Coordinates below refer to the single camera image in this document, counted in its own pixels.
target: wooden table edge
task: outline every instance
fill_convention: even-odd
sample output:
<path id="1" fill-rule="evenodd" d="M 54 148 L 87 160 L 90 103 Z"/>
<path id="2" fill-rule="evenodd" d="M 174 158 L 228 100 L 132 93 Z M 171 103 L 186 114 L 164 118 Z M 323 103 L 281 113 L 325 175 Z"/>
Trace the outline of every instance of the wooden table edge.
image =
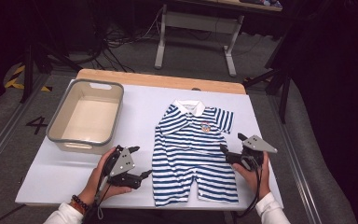
<path id="1" fill-rule="evenodd" d="M 198 89 L 201 91 L 246 94 L 245 88 L 240 83 L 186 77 L 166 77 L 137 73 L 82 69 L 77 74 L 76 79 L 80 78 L 138 86 L 173 88 L 181 90 Z"/>

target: white collar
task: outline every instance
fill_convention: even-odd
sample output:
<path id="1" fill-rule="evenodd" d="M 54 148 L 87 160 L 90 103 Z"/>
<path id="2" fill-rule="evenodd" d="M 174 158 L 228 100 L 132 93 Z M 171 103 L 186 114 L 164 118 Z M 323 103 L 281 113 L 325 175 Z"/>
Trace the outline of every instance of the white collar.
<path id="1" fill-rule="evenodd" d="M 205 105 L 201 101 L 175 100 L 175 102 L 173 102 L 173 105 L 176 105 L 183 114 L 190 112 L 196 117 L 201 116 L 203 111 L 205 110 Z"/>

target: plastic bin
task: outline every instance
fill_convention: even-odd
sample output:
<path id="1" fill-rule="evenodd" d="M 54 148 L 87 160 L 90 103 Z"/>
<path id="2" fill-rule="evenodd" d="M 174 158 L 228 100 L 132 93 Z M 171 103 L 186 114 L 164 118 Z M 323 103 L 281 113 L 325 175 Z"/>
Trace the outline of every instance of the plastic bin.
<path id="1" fill-rule="evenodd" d="M 124 88 L 119 83 L 73 81 L 47 128 L 61 150 L 104 154 L 113 145 Z"/>

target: striped romper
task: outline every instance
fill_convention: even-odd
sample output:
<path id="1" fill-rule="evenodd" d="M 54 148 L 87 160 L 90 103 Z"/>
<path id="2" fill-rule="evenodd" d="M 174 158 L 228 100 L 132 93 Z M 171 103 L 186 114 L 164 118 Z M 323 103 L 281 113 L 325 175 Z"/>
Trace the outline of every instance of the striped romper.
<path id="1" fill-rule="evenodd" d="M 200 101 L 175 101 L 156 127 L 153 193 L 157 207 L 185 203 L 193 181 L 198 198 L 237 203 L 235 174 L 220 151 L 234 113 Z"/>

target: short sleeve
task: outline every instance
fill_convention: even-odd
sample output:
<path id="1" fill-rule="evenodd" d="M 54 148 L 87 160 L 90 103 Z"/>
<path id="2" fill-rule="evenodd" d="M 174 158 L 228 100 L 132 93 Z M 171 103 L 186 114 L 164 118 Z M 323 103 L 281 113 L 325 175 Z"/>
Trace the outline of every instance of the short sleeve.
<path id="1" fill-rule="evenodd" d="M 182 116 L 181 111 L 176 106 L 171 105 L 159 122 L 158 129 L 163 135 L 166 135 L 177 132 L 187 125 L 186 117 Z"/>
<path id="2" fill-rule="evenodd" d="M 217 128 L 220 131 L 224 133 L 230 133 L 234 121 L 234 112 L 216 108 L 215 120 L 216 120 Z"/>

